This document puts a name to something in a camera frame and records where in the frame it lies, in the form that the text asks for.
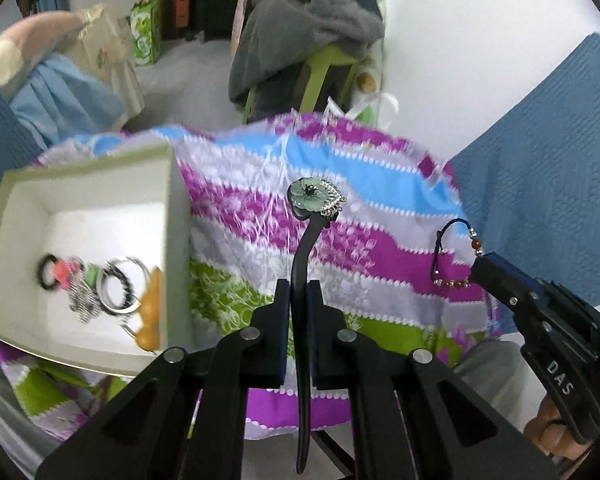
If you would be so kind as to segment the black hair stick green flower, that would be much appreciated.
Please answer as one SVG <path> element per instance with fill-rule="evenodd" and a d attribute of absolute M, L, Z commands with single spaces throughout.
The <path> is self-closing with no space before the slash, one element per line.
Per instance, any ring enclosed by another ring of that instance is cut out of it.
<path fill-rule="evenodd" d="M 332 182 L 316 177 L 304 177 L 291 183 L 287 198 L 294 216 L 301 222 L 308 222 L 294 253 L 290 274 L 290 314 L 299 410 L 296 473 L 303 474 L 311 439 L 310 310 L 306 293 L 309 258 L 321 232 L 337 219 L 346 199 Z"/>

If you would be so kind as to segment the green cardboard box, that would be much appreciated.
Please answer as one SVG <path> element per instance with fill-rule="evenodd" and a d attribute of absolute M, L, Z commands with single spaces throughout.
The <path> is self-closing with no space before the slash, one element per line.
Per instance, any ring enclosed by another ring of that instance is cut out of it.
<path fill-rule="evenodd" d="M 114 156 L 6 172 L 0 185 L 0 341 L 68 366 L 135 376 L 153 359 L 107 313 L 83 323 L 63 290 L 38 284 L 47 254 L 120 260 L 140 292 L 162 272 L 159 342 L 194 348 L 188 305 L 190 199 L 166 142 Z"/>

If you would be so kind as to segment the person's grey trouser leg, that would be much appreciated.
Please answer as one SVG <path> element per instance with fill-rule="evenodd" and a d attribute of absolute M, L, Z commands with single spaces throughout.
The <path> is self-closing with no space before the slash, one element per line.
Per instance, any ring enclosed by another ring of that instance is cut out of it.
<path fill-rule="evenodd" d="M 513 341 L 486 339 L 468 351 L 454 373 L 518 429 L 524 419 L 524 387 L 530 368 Z"/>

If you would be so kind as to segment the blue quilted cushion right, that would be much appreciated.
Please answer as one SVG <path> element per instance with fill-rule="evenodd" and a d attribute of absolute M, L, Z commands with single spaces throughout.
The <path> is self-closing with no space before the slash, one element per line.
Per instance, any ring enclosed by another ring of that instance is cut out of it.
<path fill-rule="evenodd" d="M 486 250 L 600 305 L 600 35 L 451 165 Z"/>

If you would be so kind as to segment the green plastic stool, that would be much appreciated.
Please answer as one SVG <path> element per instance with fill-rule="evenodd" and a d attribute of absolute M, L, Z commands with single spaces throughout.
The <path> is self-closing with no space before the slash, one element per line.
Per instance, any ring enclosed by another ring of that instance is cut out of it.
<path fill-rule="evenodd" d="M 365 47 L 341 41 L 283 68 L 249 90 L 242 122 L 249 124 L 290 110 L 322 112 L 329 98 L 346 104 L 364 52 Z"/>

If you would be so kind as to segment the light blue bedding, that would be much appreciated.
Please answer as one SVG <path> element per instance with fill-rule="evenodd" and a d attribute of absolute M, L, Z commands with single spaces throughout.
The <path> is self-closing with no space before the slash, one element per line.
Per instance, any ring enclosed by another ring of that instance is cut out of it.
<path fill-rule="evenodd" d="M 43 150 L 76 134 L 114 130 L 126 115 L 124 102 L 106 84 L 59 53 L 38 63 L 9 106 Z"/>

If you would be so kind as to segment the grey fleece garment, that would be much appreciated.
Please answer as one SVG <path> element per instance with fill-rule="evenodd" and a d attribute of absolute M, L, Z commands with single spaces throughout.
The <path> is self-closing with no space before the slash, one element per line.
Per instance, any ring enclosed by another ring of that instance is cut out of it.
<path fill-rule="evenodd" d="M 228 98 L 244 105 L 256 84 L 328 44 L 368 47 L 384 35 L 381 16 L 355 0 L 247 0 Z"/>

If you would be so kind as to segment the beige embroidered cloth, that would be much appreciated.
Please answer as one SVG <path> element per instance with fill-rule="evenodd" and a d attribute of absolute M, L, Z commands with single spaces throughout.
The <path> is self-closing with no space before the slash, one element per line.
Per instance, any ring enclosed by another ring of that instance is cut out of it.
<path fill-rule="evenodd" d="M 125 18 L 114 18 L 106 4 L 77 10 L 82 28 L 73 32 L 57 50 L 83 73 L 106 84 L 123 103 L 124 111 L 114 123 L 121 129 L 144 107 L 133 58 L 133 38 Z"/>

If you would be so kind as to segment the black red suitcases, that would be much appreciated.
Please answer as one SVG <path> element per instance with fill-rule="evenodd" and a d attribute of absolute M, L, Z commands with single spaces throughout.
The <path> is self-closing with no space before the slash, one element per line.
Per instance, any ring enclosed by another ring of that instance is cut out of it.
<path fill-rule="evenodd" d="M 185 38 L 204 44 L 209 39 L 230 39 L 234 0 L 157 0 L 163 39 Z"/>

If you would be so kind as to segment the green shopping bag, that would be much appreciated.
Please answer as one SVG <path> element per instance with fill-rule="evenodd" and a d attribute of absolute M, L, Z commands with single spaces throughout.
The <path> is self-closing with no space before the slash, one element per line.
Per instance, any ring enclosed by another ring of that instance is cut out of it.
<path fill-rule="evenodd" d="M 130 13 L 136 66 L 154 65 L 161 48 L 161 8 L 158 0 L 140 0 Z"/>

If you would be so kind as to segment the pink beige pillow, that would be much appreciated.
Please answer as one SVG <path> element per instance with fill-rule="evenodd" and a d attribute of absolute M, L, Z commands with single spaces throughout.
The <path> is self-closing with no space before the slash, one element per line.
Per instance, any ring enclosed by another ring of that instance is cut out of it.
<path fill-rule="evenodd" d="M 0 33 L 0 93 L 9 101 L 30 71 L 53 52 L 58 42 L 79 32 L 85 20 L 79 13 L 50 11 L 23 18 Z"/>

